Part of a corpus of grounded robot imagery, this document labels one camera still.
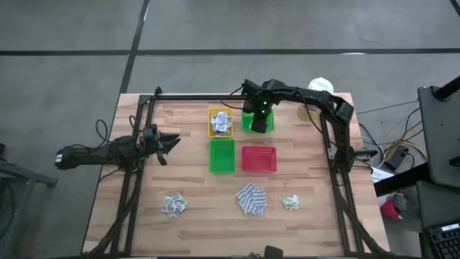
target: yellow cable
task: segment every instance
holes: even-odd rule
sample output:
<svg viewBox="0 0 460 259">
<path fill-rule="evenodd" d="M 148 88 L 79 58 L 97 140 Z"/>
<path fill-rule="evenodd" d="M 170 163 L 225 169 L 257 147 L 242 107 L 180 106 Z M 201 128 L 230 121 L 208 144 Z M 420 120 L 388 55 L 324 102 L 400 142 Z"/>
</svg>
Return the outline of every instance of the yellow cable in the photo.
<svg viewBox="0 0 460 259">
<path fill-rule="evenodd" d="M 408 142 L 406 140 L 398 140 L 395 143 L 393 143 L 391 146 L 389 146 L 389 147 L 387 147 L 385 149 L 385 151 L 384 151 L 384 160 L 386 162 L 388 161 L 387 158 L 389 157 L 389 153 L 390 153 L 391 149 L 393 149 L 394 147 L 397 147 L 399 144 L 406 144 L 408 146 L 411 146 L 411 147 L 415 148 L 416 150 L 418 150 L 420 152 L 420 154 L 423 155 L 423 157 L 425 159 L 428 159 L 428 156 L 426 155 L 426 153 L 421 148 L 419 148 L 417 145 L 415 145 L 415 144 L 413 144 L 411 142 Z"/>
<path fill-rule="evenodd" d="M 405 144 L 408 144 L 408 145 L 411 146 L 411 147 L 414 147 L 415 149 L 417 149 L 417 150 L 421 151 L 423 154 L 425 154 L 425 153 L 424 153 L 419 147 L 417 147 L 416 145 L 414 145 L 414 144 L 412 144 L 412 143 L 410 143 L 410 142 L 406 142 L 405 140 L 403 140 L 404 137 L 406 136 L 406 134 L 407 134 L 409 131 L 415 129 L 415 127 L 417 127 L 420 123 L 422 123 L 422 121 L 419 121 L 419 122 L 415 123 L 415 125 L 413 125 L 412 127 L 410 127 L 407 131 L 405 131 L 405 132 L 401 135 L 401 137 L 400 137 L 399 140 L 394 141 L 392 144 L 390 144 L 389 147 L 385 148 L 384 156 L 383 156 L 385 162 L 388 162 L 388 159 L 387 159 L 388 153 L 392 153 L 392 154 L 390 155 L 390 157 L 391 157 L 391 156 L 393 155 L 393 153 L 396 152 L 396 150 L 393 149 L 393 148 L 396 147 L 397 144 L 400 144 L 400 143 L 402 143 L 402 142 L 404 142 Z"/>
</svg>

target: yellow bin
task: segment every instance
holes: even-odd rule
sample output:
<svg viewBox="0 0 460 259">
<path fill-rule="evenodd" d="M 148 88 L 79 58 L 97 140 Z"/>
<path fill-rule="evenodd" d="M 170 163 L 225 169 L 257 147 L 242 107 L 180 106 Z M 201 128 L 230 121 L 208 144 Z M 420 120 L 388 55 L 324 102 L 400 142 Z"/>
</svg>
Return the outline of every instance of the yellow bin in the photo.
<svg viewBox="0 0 460 259">
<path fill-rule="evenodd" d="M 211 116 L 213 116 L 213 115 L 215 116 L 219 112 L 225 112 L 226 114 L 228 114 L 230 116 L 230 122 L 231 122 L 230 135 L 216 136 L 216 134 L 213 131 L 213 127 L 211 126 Z M 229 137 L 233 137 L 233 114 L 231 113 L 230 108 L 212 108 L 212 109 L 208 109 L 208 137 L 209 138 L 229 138 Z"/>
</svg>

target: green bin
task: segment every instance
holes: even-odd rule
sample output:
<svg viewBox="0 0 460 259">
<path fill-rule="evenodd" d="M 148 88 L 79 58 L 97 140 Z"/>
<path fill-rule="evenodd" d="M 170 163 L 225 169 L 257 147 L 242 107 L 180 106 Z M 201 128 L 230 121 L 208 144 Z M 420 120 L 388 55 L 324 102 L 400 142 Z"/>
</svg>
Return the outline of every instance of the green bin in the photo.
<svg viewBox="0 0 460 259">
<path fill-rule="evenodd" d="M 209 147 L 209 171 L 235 173 L 235 140 L 211 140 Z"/>
<path fill-rule="evenodd" d="M 241 128 L 244 132 L 257 133 L 251 130 L 252 119 L 254 119 L 254 113 L 241 113 Z M 267 117 L 267 131 L 265 133 L 271 132 L 274 128 L 275 122 L 273 119 L 273 109 L 271 109 L 270 114 Z"/>
</svg>

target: keyboard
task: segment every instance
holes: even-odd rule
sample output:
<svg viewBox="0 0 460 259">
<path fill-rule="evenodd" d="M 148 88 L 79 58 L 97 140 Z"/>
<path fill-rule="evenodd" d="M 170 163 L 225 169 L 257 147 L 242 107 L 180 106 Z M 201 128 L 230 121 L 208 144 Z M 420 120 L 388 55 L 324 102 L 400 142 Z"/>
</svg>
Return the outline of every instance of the keyboard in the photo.
<svg viewBox="0 0 460 259">
<path fill-rule="evenodd" d="M 430 228 L 428 235 L 437 258 L 460 258 L 460 222 Z"/>
</svg>

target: white label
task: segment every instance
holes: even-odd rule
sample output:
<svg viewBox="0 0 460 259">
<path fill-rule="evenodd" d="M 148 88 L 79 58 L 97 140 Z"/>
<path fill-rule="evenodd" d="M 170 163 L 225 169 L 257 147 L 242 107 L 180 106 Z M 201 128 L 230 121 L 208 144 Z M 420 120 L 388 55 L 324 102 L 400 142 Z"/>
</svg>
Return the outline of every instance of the white label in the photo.
<svg viewBox="0 0 460 259">
<path fill-rule="evenodd" d="M 459 228 L 460 226 L 458 224 L 452 224 L 452 225 L 449 225 L 449 226 L 445 226 L 445 227 L 442 227 L 441 229 L 443 231 L 447 231 L 447 230 L 454 230 L 456 228 Z"/>
</svg>

